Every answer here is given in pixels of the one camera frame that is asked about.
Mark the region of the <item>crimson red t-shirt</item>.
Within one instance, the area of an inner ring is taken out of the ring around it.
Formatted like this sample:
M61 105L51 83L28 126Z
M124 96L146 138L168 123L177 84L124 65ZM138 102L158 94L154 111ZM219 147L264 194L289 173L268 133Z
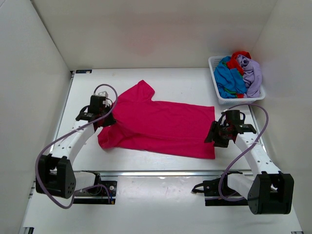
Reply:
M215 120L214 107L153 101L154 94L143 80L123 92L113 110L116 123L97 137L100 147L214 159L213 145L204 141Z

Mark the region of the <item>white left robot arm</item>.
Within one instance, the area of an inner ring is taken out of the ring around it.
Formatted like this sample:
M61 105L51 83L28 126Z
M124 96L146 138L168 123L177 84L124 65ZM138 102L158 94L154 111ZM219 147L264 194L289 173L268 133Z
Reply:
M91 95L90 104L83 107L76 117L73 134L58 142L48 155L39 158L39 177L50 195L70 198L75 191L86 189L92 195L101 191L102 182L98 172L75 173L72 164L86 141L98 128L116 123L110 112L112 104L105 91Z

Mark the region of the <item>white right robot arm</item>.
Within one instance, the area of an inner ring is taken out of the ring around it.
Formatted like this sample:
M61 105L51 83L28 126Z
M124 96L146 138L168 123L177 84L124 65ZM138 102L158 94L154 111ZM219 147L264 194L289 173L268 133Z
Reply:
M259 142L258 133L246 124L245 114L240 110L227 109L217 121L213 121L206 143L226 148L232 141L240 150L222 173L217 195L228 202L245 200L254 215L287 215L292 208L294 179L283 173L270 159ZM231 167L244 157L252 171L253 179L240 173L231 173Z

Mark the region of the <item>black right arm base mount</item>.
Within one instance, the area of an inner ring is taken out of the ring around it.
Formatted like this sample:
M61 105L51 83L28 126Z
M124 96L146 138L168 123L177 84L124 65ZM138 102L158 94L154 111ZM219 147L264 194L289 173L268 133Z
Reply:
M202 181L192 188L191 193L204 195L206 207L248 206L246 199L227 201L221 198L218 186L222 173L222 171L200 171L196 176L202 176Z

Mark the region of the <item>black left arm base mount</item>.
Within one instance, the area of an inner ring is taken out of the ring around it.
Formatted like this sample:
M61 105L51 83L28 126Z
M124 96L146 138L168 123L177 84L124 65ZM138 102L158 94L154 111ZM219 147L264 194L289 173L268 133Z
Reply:
M105 188L95 187L81 190L75 195L73 204L115 205L117 195L117 180L106 179L96 173L95 185L101 184Z

